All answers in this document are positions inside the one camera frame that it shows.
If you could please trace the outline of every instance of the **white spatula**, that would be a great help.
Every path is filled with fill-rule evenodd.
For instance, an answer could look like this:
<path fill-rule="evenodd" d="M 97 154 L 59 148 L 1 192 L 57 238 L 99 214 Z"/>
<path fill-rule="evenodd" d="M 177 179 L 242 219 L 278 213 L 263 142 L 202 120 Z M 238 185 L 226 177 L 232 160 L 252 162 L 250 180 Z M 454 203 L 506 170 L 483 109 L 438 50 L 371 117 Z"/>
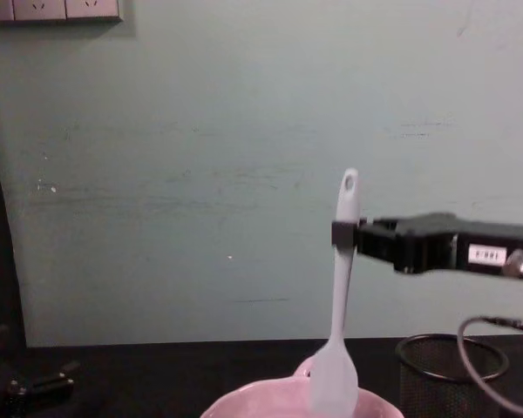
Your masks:
<path fill-rule="evenodd" d="M 336 220 L 358 223 L 358 172 L 350 168 L 339 189 Z M 352 418 L 358 400 L 358 375 L 344 344 L 345 311 L 353 249 L 335 250 L 331 336 L 314 356 L 310 371 L 310 407 L 317 417 Z"/>

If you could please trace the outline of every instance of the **spatula handle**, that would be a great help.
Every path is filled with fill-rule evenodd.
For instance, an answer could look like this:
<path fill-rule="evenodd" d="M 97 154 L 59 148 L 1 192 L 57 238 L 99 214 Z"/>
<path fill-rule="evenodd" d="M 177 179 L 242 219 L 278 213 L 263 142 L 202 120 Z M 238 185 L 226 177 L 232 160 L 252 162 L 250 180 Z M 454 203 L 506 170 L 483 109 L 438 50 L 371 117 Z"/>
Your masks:
<path fill-rule="evenodd" d="M 358 199 L 358 172 L 348 169 L 341 181 L 337 201 L 336 220 L 358 223 L 360 204 Z M 349 294 L 350 270 L 354 249 L 335 250 L 335 272 L 333 284 L 333 314 L 331 317 L 330 340 L 341 340 L 344 336 L 347 297 Z"/>

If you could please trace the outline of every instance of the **mesh pencil holder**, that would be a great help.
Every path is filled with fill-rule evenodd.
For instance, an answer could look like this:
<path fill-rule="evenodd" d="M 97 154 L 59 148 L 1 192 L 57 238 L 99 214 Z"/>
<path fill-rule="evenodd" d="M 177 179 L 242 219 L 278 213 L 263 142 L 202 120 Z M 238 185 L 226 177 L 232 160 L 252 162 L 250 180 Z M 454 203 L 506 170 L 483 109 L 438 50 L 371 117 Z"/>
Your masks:
<path fill-rule="evenodd" d="M 499 390 L 509 367 L 497 348 L 465 338 L 465 349 L 483 380 Z M 459 357 L 457 337 L 426 334 L 397 344 L 401 362 L 401 412 L 405 418 L 495 418 L 499 406 L 472 380 Z"/>

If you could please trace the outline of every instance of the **spatula head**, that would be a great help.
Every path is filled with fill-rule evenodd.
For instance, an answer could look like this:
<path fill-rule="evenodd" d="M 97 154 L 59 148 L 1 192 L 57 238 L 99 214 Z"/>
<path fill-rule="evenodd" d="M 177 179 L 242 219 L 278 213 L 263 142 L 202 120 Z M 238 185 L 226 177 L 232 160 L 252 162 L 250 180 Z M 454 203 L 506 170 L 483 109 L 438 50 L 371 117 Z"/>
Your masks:
<path fill-rule="evenodd" d="M 357 401 L 355 365 L 342 342 L 330 341 L 316 354 L 310 371 L 311 412 L 318 418 L 353 418 Z"/>

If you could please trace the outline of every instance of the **light green wall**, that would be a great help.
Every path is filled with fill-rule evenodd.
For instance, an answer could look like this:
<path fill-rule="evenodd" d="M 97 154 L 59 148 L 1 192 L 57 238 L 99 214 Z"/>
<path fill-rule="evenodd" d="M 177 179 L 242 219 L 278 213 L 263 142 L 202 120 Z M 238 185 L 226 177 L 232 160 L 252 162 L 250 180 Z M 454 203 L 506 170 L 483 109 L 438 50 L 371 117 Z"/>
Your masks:
<path fill-rule="evenodd" d="M 31 345 L 325 336 L 351 165 L 366 216 L 523 222 L 523 0 L 127 6 L 0 29 Z M 523 316 L 523 285 L 356 260 L 349 336 L 476 313 Z"/>

